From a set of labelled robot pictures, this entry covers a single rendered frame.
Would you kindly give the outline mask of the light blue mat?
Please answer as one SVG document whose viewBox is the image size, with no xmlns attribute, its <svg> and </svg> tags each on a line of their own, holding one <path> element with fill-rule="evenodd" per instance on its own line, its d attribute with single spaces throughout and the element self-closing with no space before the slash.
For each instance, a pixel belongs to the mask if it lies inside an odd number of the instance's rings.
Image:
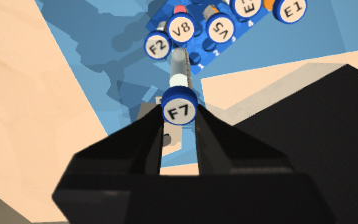
<svg viewBox="0 0 358 224">
<path fill-rule="evenodd" d="M 142 103 L 169 87 L 171 52 L 162 60 L 143 48 L 145 27 L 167 0 L 34 0 L 107 135 L 136 121 Z M 307 0 L 295 24 L 272 12 L 199 73 L 191 72 L 198 104 L 201 79 L 358 51 L 358 0 Z M 181 149 L 161 168 L 197 163 L 195 120 L 182 125 Z"/>
</svg>

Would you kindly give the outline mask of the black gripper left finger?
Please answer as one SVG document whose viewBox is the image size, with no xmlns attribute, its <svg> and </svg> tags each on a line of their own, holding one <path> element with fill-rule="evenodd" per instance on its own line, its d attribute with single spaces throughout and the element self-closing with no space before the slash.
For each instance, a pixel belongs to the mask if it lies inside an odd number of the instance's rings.
<svg viewBox="0 0 358 224">
<path fill-rule="evenodd" d="M 164 118 L 158 104 L 139 120 L 74 153 L 63 173 L 82 170 L 160 174 L 163 137 Z"/>
</svg>

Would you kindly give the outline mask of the blue tube rack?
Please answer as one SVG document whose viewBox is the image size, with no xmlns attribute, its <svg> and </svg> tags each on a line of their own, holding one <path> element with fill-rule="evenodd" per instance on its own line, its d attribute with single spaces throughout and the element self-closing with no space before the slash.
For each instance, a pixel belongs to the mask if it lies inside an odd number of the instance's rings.
<svg viewBox="0 0 358 224">
<path fill-rule="evenodd" d="M 192 2 L 193 3 L 192 3 Z M 176 5 L 185 5 L 189 14 L 196 21 L 196 33 L 193 39 L 185 44 L 178 44 L 172 41 L 171 52 L 178 47 L 185 49 L 189 54 L 190 71 L 194 74 L 199 73 L 232 43 L 240 38 L 252 26 L 260 21 L 270 11 L 261 8 L 260 12 L 251 19 L 240 19 L 236 17 L 230 10 L 230 7 L 222 0 L 167 0 L 165 5 L 161 7 L 157 13 L 150 19 L 145 26 L 150 32 L 155 30 L 160 22 L 168 21 L 174 12 Z M 201 2 L 200 2 L 201 1 Z M 199 3 L 200 2 L 200 3 Z M 196 4 L 195 4 L 196 3 Z M 214 5 L 219 12 L 228 14 L 236 24 L 236 32 L 234 37 L 225 44 L 215 44 L 209 40 L 205 31 L 205 18 L 203 11 L 209 6 Z M 200 22 L 200 23 L 199 23 Z M 197 35 L 198 34 L 198 35 Z M 202 44 L 203 43 L 203 44 Z M 185 45 L 185 46 L 184 46 Z M 191 53 L 193 52 L 193 53 Z M 197 52 L 197 53 L 195 53 Z M 199 54 L 198 54 L 199 53 Z M 195 63 L 192 63 L 195 62 Z"/>
</svg>

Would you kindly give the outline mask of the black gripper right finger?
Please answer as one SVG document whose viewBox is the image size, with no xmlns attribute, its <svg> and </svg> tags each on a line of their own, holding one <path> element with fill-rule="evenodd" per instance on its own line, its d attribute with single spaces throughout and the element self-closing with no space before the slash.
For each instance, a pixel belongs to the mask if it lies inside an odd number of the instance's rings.
<svg viewBox="0 0 358 224">
<path fill-rule="evenodd" d="M 285 153 L 222 121 L 201 104 L 195 142 L 199 174 L 296 173 Z"/>
</svg>

